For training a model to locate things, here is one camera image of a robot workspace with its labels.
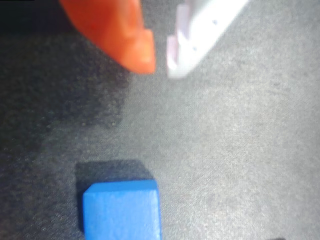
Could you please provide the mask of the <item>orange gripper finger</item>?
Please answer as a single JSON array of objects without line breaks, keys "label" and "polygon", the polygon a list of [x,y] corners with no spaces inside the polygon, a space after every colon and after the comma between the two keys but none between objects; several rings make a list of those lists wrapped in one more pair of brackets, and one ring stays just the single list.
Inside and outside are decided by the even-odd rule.
[{"label": "orange gripper finger", "polygon": [[153,32],[145,28],[139,0],[61,0],[73,26],[127,70],[156,69]]}]

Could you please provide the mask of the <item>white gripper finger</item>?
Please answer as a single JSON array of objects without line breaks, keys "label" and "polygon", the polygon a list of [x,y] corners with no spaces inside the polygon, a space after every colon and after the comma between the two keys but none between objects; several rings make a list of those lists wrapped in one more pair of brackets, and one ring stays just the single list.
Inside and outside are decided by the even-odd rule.
[{"label": "white gripper finger", "polygon": [[175,32],[166,40],[170,79],[186,77],[214,47],[247,0],[186,0],[176,8]]}]

